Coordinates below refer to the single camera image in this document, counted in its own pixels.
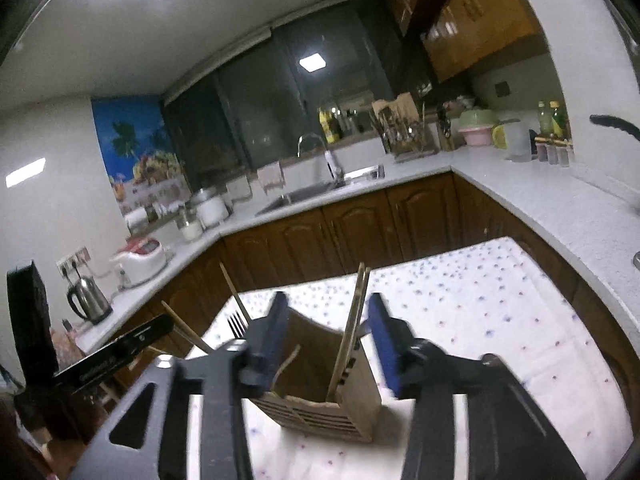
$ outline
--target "ceiling light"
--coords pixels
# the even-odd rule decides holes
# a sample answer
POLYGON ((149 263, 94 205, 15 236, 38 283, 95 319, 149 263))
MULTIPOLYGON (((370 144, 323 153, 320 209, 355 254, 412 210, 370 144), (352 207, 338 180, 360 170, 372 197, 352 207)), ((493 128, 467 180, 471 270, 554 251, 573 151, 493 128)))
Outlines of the ceiling light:
POLYGON ((19 170, 12 171, 6 176, 6 186, 15 186, 23 180, 27 180, 29 177, 42 173, 42 170, 44 170, 44 161, 44 158, 39 158, 35 162, 21 167, 19 170))
POLYGON ((326 66, 326 61, 317 52, 312 56, 303 57, 299 63, 307 72, 314 72, 326 66))

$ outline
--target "blue sky poster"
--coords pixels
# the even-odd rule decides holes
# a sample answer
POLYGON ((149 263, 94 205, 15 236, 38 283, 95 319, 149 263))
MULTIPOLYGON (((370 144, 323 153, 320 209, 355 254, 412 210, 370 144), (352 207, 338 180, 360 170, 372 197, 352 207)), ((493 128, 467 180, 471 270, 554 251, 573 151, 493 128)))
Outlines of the blue sky poster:
POLYGON ((156 96, 92 100, 102 160, 123 215, 189 197, 156 96))

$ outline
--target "wooden utensil holder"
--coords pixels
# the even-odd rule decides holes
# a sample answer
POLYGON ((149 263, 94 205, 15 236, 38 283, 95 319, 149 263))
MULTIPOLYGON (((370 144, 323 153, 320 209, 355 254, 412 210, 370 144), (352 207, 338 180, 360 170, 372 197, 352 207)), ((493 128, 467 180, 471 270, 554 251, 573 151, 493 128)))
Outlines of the wooden utensil holder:
POLYGON ((382 399, 359 339, 342 371, 335 402, 325 402, 342 338, 342 332, 292 310, 283 361, 296 345, 298 355, 254 404, 285 428, 370 442, 382 399))

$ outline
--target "red and white appliance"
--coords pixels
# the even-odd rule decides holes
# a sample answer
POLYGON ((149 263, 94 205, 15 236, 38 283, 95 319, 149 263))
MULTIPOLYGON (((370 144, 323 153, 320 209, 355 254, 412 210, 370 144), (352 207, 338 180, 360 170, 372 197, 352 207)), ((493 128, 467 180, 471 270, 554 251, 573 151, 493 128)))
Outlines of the red and white appliance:
POLYGON ((164 247, 155 238, 131 238, 109 260, 120 283, 129 288, 154 277, 166 265, 164 247))

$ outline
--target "sink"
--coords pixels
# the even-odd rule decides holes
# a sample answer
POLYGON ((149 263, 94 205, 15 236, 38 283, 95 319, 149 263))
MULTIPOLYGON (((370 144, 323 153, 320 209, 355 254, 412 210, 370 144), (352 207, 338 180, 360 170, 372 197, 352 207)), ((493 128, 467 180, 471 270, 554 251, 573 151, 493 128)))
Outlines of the sink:
POLYGON ((320 184, 313 184, 312 186, 301 187, 290 193, 282 194, 271 202, 267 207, 258 211, 255 215, 263 215, 271 211, 276 211, 286 207, 288 205, 297 204, 309 200, 315 196, 322 195, 334 189, 340 189, 341 187, 348 186, 356 179, 365 178, 367 180, 377 180, 385 176, 385 171, 382 165, 371 166, 370 168, 364 168, 362 170, 351 171, 344 175, 343 180, 333 180, 331 182, 321 182, 320 184))

